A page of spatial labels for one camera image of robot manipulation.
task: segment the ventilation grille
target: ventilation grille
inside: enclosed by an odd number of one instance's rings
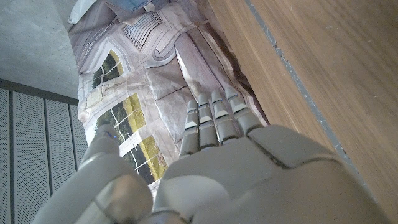
[[[53,191],[75,173],[69,110],[66,103],[46,101]]]
[[[73,138],[75,140],[76,162],[79,165],[87,150],[86,134],[83,124],[78,119],[77,106],[69,105],[69,107],[70,116],[72,117]]]
[[[13,94],[15,223],[30,223],[49,199],[43,99]]]
[[[9,92],[0,89],[0,223],[10,222]]]
[[[151,12],[142,16],[133,26],[127,25],[123,32],[131,40],[132,44],[141,51],[149,34],[155,27],[162,23],[157,12]]]

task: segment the gray robotic hand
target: gray robotic hand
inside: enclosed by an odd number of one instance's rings
[[[102,126],[33,223],[390,223],[335,152],[263,127],[236,91],[200,95],[187,111],[180,159],[154,204]]]

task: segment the wooden panel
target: wooden panel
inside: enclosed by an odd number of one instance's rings
[[[294,129],[331,149],[329,140],[268,44],[267,37],[260,27],[247,26],[257,22],[245,3],[235,2],[237,6],[231,9],[224,1],[210,3],[224,30],[233,33],[233,38],[231,33],[226,33],[228,41],[270,123]]]
[[[209,2],[270,123],[326,144],[246,3]],[[382,208],[398,220],[397,1],[252,3]]]

